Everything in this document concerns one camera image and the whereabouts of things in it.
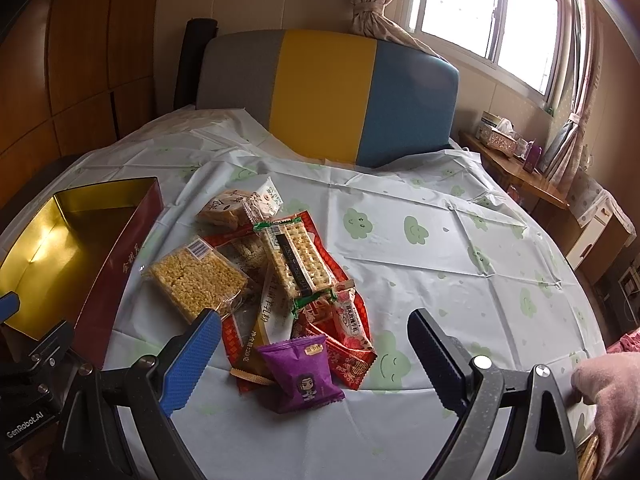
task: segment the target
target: window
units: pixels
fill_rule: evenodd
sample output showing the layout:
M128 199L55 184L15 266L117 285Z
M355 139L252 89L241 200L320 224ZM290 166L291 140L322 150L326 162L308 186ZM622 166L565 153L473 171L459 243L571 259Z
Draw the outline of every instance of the window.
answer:
M539 101L549 96L562 0L411 0L407 10L406 25L417 37L442 38L496 72L515 76Z

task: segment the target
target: window frame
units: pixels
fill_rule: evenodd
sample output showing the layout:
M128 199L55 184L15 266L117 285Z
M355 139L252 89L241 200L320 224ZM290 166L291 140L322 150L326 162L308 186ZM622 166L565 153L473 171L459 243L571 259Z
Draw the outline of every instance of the window frame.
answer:
M546 84L546 91L544 94L540 93L537 89L498 65L497 60L500 56L500 48L504 38L504 25L506 22L508 0L497 0L488 45L489 57L479 56L475 52L467 50L458 44L451 43L443 38L421 31L421 25L424 21L426 0L420 0L415 30L409 28L409 19L413 0L403 0L402 4L398 6L396 12L399 14L399 19L397 21L402 28L412 36L415 36L418 40L427 43L445 58L450 57L457 59L458 61L461 61L462 63L465 63L494 78L498 82L503 83L524 97L529 98L539 108L548 109L556 108L558 106L558 87L561 89L564 83L564 72L566 71L566 43L567 41L570 42L570 34L567 34L567 31L570 30L570 26L568 27L567 25L570 25L572 16L571 0L557 1L558 24L556 28L556 45L554 47L554 59L551 65L549 80Z

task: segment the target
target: pink glove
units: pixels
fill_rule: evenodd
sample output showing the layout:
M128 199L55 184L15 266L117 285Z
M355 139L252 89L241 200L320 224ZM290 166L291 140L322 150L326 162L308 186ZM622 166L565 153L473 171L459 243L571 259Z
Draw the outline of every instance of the pink glove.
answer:
M594 422L600 437L596 478L640 422L640 353L606 354L581 361L571 382L585 403L596 404Z

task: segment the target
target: bed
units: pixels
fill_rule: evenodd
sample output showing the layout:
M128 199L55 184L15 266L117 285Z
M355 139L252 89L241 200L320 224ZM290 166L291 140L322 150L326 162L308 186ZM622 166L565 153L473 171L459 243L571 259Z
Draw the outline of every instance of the bed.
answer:
M106 357L105 368L128 367L185 329L140 270L206 234L194 216L211 196L268 174L282 214L310 212L364 298L378 359L345 402L277 415L259 393L238 393L220 345L172 416L208 478L421 478L456 415L443 409L409 345L406 320L420 307L500 367L548 364L568 395L577 362L604 353L598 325L550 237L478 154L449 141L455 69L343 34L239 36L210 42L195 107L81 157L2 233L0 258L53 192L158 177L166 207L136 258ZM337 64L323 61L336 56ZM363 219L356 228L352 216ZM130 414L121 416L141 473L152 478ZM594 407L577 404L568 416L582 442ZM489 473L507 418L500 410L477 478Z

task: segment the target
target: snack package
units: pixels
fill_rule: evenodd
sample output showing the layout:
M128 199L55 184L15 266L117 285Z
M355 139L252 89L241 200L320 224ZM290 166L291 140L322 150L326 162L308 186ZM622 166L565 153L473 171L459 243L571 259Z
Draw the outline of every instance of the snack package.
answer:
M258 275L248 272L248 263L242 262L243 257L239 254L239 251L236 251L232 244L233 241L243 240L245 237L249 237L254 240L257 239L260 244L262 254L265 257L265 267L264 269L261 269ZM239 227L236 231L229 233L205 236L203 239L211 247L214 247L217 251L222 253L223 256L226 256L232 263L238 265L238 267L240 267L241 270L244 270L250 278L254 279L257 286L262 288L264 285L264 273L266 272L269 259L266 257L262 242L257 238L251 224ZM228 357L231 365L238 360L242 350L254 331L255 321L258 317L258 313L260 312L260 300L260 294L250 296L241 307L222 322L222 341L225 345L226 356ZM238 384L238 390L241 393L249 392L259 387L256 383L251 383L239 378L236 378L236 383Z
M282 199L271 177L254 191L228 189L209 200L196 215L198 220L236 230L239 226L273 218Z
M242 352L233 362L231 375L256 384L273 384L273 375L257 346L269 345L291 337L293 314L289 311L287 297L269 265L262 288L260 310Z
M293 337L323 335L326 337L326 351L329 355L329 368L351 390L357 390L362 380L376 360L371 350L347 348L338 340L326 334L316 325L307 322L302 316L293 324Z
M260 233L266 252L295 310L308 303L308 298L335 283L299 215L262 222L255 225L254 230Z
M338 282L345 282L348 277L342 267L332 258L322 244L322 239L318 235L318 229L314 225L311 216L307 211L299 213L298 216L305 226L309 235L313 237L313 243L320 254L320 257L328 267L334 279ZM325 335L326 350L329 355L329 368L340 380L350 389L357 390L362 384L362 380L376 360L376 353L371 350L356 350L347 348L338 341L337 331L332 316L326 313L326 306L323 303L328 296L323 296L313 303L308 304L293 324L292 336ZM371 341L369 333L369 318L367 309L360 294L356 291L353 304L360 316L360 322L364 329L365 336Z
M344 399L344 392L331 381L324 336L289 339L257 350L284 392L278 413Z
M199 237L152 264L147 273L189 322L204 308L225 319L251 293L248 276Z
M347 348L373 350L354 304L356 288L353 280L337 283L334 286L334 295L332 314L338 341Z
M264 280L269 260L260 238L254 232L213 247L254 282L261 283Z

